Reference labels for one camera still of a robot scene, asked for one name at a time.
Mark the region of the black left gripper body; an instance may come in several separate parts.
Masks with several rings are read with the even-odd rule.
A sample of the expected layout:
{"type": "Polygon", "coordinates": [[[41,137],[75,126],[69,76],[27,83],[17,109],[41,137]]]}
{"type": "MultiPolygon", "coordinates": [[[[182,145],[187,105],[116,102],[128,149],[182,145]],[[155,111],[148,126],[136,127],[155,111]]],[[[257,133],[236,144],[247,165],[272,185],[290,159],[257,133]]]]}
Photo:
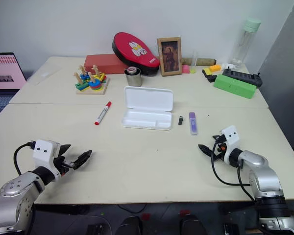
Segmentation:
{"type": "Polygon", "coordinates": [[[61,176],[65,175],[70,168],[73,168],[73,163],[66,161],[65,157],[63,155],[59,155],[59,153],[58,156],[53,160],[53,164],[61,176]]]}

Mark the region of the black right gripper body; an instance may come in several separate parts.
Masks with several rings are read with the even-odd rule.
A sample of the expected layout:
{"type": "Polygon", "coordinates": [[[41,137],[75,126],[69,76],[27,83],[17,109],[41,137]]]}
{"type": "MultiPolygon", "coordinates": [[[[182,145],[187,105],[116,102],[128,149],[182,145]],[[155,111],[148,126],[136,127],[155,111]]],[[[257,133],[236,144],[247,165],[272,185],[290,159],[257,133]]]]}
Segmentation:
{"type": "Polygon", "coordinates": [[[225,135],[222,135],[222,141],[214,142],[212,151],[214,152],[214,156],[211,157],[212,162],[224,159],[225,153],[227,151],[225,135]]]}

